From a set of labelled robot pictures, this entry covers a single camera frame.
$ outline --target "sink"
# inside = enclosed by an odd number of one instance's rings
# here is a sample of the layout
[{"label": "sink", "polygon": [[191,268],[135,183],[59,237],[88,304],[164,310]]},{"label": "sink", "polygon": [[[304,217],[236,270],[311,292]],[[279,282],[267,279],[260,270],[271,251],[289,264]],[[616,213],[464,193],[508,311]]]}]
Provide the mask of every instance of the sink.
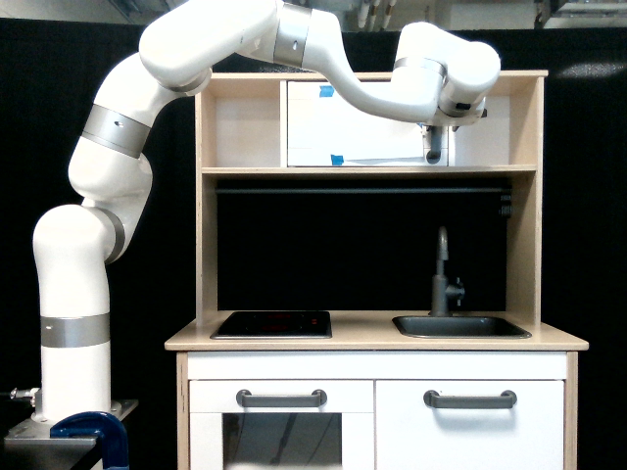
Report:
[{"label": "sink", "polygon": [[392,321],[415,338],[530,338],[531,333],[494,316],[397,316]]}]

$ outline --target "stovetop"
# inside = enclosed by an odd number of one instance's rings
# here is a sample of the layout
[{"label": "stovetop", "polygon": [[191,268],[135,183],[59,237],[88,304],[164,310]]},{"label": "stovetop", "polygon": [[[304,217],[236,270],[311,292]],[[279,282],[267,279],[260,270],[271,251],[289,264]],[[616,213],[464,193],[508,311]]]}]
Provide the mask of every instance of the stovetop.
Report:
[{"label": "stovetop", "polygon": [[331,338],[331,317],[321,310],[235,311],[212,339],[269,340]]}]

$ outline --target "drawer handle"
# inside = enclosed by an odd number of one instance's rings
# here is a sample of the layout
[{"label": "drawer handle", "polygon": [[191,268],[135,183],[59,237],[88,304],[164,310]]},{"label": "drawer handle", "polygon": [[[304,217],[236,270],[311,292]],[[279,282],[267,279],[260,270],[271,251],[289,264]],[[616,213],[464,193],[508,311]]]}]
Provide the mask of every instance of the drawer handle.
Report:
[{"label": "drawer handle", "polygon": [[253,395],[240,390],[235,396],[243,408],[320,408],[326,403],[324,390],[314,390],[311,395]]},{"label": "drawer handle", "polygon": [[511,409],[517,400],[511,390],[505,390],[500,397],[440,397],[435,390],[424,394],[424,404],[433,408]]}]

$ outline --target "gray faucet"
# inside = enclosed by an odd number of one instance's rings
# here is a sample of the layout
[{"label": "gray faucet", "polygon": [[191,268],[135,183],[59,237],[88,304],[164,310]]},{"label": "gray faucet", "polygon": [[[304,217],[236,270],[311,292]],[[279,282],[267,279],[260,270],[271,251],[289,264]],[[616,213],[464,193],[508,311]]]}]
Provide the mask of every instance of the gray faucet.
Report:
[{"label": "gray faucet", "polygon": [[436,273],[433,276],[433,292],[431,298],[431,316],[452,316],[449,312],[449,299],[458,301],[465,294],[461,282],[449,284],[449,278],[444,274],[444,261],[449,259],[449,236],[446,227],[440,227],[438,232],[438,253],[436,257]]}]

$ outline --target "white cabinet door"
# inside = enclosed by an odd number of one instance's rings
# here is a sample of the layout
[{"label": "white cabinet door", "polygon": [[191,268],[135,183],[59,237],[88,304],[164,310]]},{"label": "white cabinet door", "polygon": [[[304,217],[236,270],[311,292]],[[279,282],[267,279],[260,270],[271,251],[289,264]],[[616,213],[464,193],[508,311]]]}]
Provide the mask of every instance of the white cabinet door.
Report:
[{"label": "white cabinet door", "polygon": [[[516,403],[435,408],[428,391],[442,399],[513,391]],[[563,468],[562,381],[377,381],[375,396],[377,470]]]},{"label": "white cabinet door", "polygon": [[371,380],[208,380],[189,390],[192,470],[374,470]]}]

